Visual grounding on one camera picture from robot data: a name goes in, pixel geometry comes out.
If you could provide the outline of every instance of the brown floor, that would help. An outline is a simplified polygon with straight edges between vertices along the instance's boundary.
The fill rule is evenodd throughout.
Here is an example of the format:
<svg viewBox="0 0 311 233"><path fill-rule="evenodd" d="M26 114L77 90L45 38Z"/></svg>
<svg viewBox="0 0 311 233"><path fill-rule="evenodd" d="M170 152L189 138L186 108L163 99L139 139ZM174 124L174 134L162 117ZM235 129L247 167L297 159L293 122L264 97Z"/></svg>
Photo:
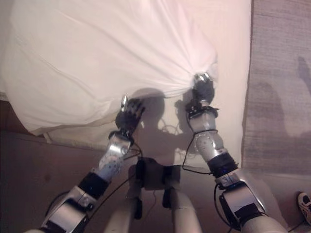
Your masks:
<svg viewBox="0 0 311 233"><path fill-rule="evenodd" d="M50 145L43 138L24 134L0 134L0 214L1 232L24 232L39 227L48 203L58 193L76 185L81 178L96 166L102 152ZM105 196L127 178L127 171L136 159L127 160ZM249 172L262 196L268 213L284 227L291 228L303 217L296 205L298 191L311 194L310 176L280 176ZM189 196L197 210L204 232L227 232L217 216L213 204L214 178L209 175L181 173L181 188ZM106 202L86 229L86 233L102 232L109 216L124 199L128 184ZM155 192L156 204L148 217L147 212L155 198L152 191L143 191L143 219L135 221L136 233L171 233L171 212L161 206L163 190ZM302 226L300 233L311 232Z"/></svg>
<svg viewBox="0 0 311 233"><path fill-rule="evenodd" d="M11 104L7 101L0 101L0 130L31 135L22 125Z"/></svg>

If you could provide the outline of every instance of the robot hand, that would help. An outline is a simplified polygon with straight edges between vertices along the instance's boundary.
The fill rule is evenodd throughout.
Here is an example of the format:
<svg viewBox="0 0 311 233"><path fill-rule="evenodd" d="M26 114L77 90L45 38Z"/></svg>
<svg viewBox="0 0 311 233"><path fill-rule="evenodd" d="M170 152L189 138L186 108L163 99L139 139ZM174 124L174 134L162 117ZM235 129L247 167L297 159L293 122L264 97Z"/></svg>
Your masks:
<svg viewBox="0 0 311 233"><path fill-rule="evenodd" d="M186 112L188 113L188 120L201 116L203 113L211 114L212 118L218 116L216 108L210 107L215 91L213 81L209 78L207 73L197 74L194 79L194 86L192 89L192 100L186 105Z"/></svg>
<svg viewBox="0 0 311 233"><path fill-rule="evenodd" d="M121 109L116 117L116 125L119 131L111 132L109 138L116 133L128 138L131 141L131 144L133 144L134 140L132 138L132 134L137 128L141 115L144 111L145 108L143 107L141 100L128 100L127 96L124 96L121 102Z"/></svg>

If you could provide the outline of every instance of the robot forearm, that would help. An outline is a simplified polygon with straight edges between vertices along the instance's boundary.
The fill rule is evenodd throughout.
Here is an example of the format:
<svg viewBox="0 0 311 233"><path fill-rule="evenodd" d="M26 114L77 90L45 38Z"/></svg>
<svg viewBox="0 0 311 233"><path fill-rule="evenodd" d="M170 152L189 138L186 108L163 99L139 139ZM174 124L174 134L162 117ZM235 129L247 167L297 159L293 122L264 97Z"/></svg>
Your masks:
<svg viewBox="0 0 311 233"><path fill-rule="evenodd" d="M253 184L238 169L234 159L224 148L223 140L216 130L215 118L217 109L209 106L210 95L205 94L213 89L212 81L208 75L201 74L193 89L193 100L186 106L188 121L194 132L194 145L196 150L206 161L215 182L221 190L220 203L230 225L243 232L258 233L287 232L274 219L265 214L262 201L257 197ZM268 231L260 230L260 225L267 223Z"/></svg>
<svg viewBox="0 0 311 233"><path fill-rule="evenodd" d="M99 162L82 181L63 198L46 216L43 232L81 232L88 223L87 212L91 211L97 199L104 194L113 176L119 173L123 157L130 148L130 140L113 134L108 149Z"/></svg>

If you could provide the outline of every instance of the bed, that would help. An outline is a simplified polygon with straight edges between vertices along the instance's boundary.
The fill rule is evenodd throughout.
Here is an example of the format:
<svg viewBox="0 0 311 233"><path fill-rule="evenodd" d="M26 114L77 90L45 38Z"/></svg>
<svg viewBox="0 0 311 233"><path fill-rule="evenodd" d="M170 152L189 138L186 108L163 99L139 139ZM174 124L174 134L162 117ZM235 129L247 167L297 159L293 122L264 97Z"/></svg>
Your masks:
<svg viewBox="0 0 311 233"><path fill-rule="evenodd" d="M198 25L198 30L201 30L217 52L218 79L212 106L220 109L217 128L225 142L225 147L229 149L236 162L241 163L242 121L250 59L251 1L179 0L178 4L190 18L193 18L194 24ZM17 116L27 127L27 119L21 114L21 112L27 112L27 109L18 104L18 100L23 96L14 92L7 93L5 87L5 83L12 79L9 77L9 72L3 71L3 68L7 66L2 55L5 54L8 41L10 41L9 19L11 18L12 21L12 15L9 13L12 6L10 3L2 3L2 5L0 9L5 14L1 14L4 19L1 20L1 30L8 36L1 41L0 90L2 96L6 94L9 101L13 100L11 103ZM179 90L182 89L182 94L175 93L166 95L166 98L162 96L148 99L146 102L148 111L143 116L143 124L140 125L135 135L136 142L141 146L144 155L155 158L163 165L181 164L192 137L184 118L184 106L190 98L187 85L178 87ZM116 110L118 103L113 102L113 105ZM75 116L67 117L69 119L67 124L58 126L52 124L50 127L39 128L39 130L28 128L36 135L43 133L50 143L105 150L107 135L115 129L113 121L115 114L109 114L100 119L92 118L84 124L71 124L70 119ZM192 166L204 164L202 158L196 156L194 148L190 149L190 156L187 158Z"/></svg>

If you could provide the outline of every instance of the gray carpet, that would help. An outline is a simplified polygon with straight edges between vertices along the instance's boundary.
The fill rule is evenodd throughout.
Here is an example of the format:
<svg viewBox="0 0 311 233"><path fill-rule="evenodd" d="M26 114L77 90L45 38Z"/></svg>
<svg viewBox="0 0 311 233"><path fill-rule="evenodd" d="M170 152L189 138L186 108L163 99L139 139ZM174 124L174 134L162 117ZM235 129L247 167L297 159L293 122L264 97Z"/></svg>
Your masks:
<svg viewBox="0 0 311 233"><path fill-rule="evenodd" d="M311 1L254 0L242 166L311 175Z"/></svg>

